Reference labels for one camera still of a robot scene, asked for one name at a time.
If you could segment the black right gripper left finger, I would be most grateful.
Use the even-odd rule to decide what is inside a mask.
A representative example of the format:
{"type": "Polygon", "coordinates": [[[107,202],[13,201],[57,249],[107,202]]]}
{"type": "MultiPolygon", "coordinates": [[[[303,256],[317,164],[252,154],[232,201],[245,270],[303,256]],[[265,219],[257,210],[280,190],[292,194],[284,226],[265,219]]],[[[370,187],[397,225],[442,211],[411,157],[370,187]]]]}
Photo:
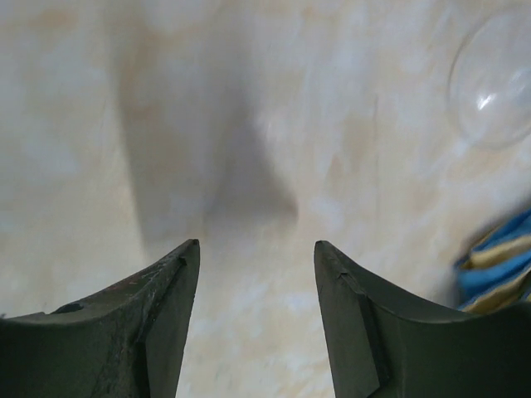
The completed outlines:
{"type": "Polygon", "coordinates": [[[187,240],[52,313],[1,321],[3,397],[174,397],[200,265],[187,240]]]}

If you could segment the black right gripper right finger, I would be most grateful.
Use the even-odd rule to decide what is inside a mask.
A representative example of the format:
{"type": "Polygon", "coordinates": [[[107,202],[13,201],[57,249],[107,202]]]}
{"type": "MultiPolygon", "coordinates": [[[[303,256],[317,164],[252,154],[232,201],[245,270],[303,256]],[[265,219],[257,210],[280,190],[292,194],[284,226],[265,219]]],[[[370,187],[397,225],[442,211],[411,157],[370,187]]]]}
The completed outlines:
{"type": "Polygon", "coordinates": [[[529,396],[528,303],[488,315],[444,307],[324,240],[314,272],[336,396],[529,396]]]}

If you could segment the clear wine glass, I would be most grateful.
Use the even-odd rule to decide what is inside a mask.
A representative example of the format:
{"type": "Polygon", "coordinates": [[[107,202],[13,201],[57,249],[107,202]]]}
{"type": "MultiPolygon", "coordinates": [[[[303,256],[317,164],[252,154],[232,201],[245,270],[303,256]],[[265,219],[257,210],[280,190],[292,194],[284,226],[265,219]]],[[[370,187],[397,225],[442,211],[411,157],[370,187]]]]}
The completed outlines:
{"type": "Polygon", "coordinates": [[[506,148],[530,135],[530,5],[514,3],[478,22],[451,65],[447,112],[469,143],[506,148]]]}

